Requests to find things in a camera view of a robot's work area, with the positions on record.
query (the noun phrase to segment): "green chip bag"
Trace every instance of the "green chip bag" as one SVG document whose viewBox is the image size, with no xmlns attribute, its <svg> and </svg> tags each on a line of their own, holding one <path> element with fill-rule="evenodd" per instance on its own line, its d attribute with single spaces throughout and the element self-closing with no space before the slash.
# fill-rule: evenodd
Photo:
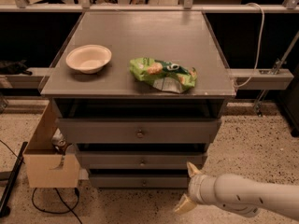
<svg viewBox="0 0 299 224">
<path fill-rule="evenodd" d="M 130 61 L 130 71 L 136 79 L 144 81 L 160 91 L 183 93 L 195 86 L 196 70 L 188 70 L 176 63 L 152 58 L 136 58 Z"/>
</svg>

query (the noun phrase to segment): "floor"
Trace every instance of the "floor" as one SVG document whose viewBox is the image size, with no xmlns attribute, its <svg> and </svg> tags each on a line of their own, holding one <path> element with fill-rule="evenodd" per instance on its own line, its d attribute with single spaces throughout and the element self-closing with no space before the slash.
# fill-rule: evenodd
<svg viewBox="0 0 299 224">
<path fill-rule="evenodd" d="M 36 128 L 47 101 L 9 99 L 0 114 L 0 139 L 18 153 Z M 291 127 L 274 103 L 264 103 L 263 117 L 255 115 L 251 102 L 229 103 L 222 125 L 203 172 L 207 175 L 232 173 L 260 182 L 299 185 L 299 138 L 290 135 Z M 12 168 L 15 157 L 0 145 L 0 171 Z M 174 206 L 185 192 L 182 189 L 96 189 L 88 180 L 78 185 L 80 199 L 75 213 L 84 224 L 107 223 L 295 223 L 266 210 L 254 218 L 239 217 L 214 206 L 197 206 L 179 216 Z M 72 213 L 52 215 L 37 211 L 32 205 L 33 189 L 28 186 L 26 165 L 19 173 L 8 206 L 11 213 L 1 223 L 79 223 Z M 59 189 L 69 205 L 74 205 L 73 189 Z M 54 189 L 38 189 L 35 203 L 42 209 L 64 211 Z"/>
</svg>

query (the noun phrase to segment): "white bowl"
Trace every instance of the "white bowl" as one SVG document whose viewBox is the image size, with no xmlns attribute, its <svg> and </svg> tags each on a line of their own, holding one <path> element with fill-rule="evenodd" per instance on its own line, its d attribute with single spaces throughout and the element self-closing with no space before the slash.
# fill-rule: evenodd
<svg viewBox="0 0 299 224">
<path fill-rule="evenodd" d="M 99 72 L 111 60 L 109 49 L 99 45 L 87 45 L 73 49 L 66 56 L 67 65 L 85 74 Z"/>
</svg>

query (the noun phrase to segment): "gray tabletop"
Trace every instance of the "gray tabletop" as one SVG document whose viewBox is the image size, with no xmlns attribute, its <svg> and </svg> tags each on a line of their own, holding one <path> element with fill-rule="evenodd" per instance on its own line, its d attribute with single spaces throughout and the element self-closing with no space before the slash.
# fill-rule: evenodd
<svg viewBox="0 0 299 224">
<path fill-rule="evenodd" d="M 89 44 L 112 52 L 98 74 L 84 75 L 69 68 L 71 50 Z M 135 80 L 129 61 L 139 57 L 194 67 L 195 88 L 182 94 L 158 91 Z M 199 11 L 87 12 L 42 90 L 46 97 L 227 97 L 235 89 Z"/>
</svg>

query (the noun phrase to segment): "white robotic arm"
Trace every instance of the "white robotic arm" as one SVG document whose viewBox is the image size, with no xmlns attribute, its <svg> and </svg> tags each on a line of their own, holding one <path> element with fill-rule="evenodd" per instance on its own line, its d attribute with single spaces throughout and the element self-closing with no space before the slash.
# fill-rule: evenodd
<svg viewBox="0 0 299 224">
<path fill-rule="evenodd" d="M 215 205 L 243 217 L 255 217 L 259 208 L 299 220 L 299 186 L 259 183 L 240 175 L 203 175 L 188 163 L 192 178 L 175 212 L 182 214 L 197 204 Z"/>
</svg>

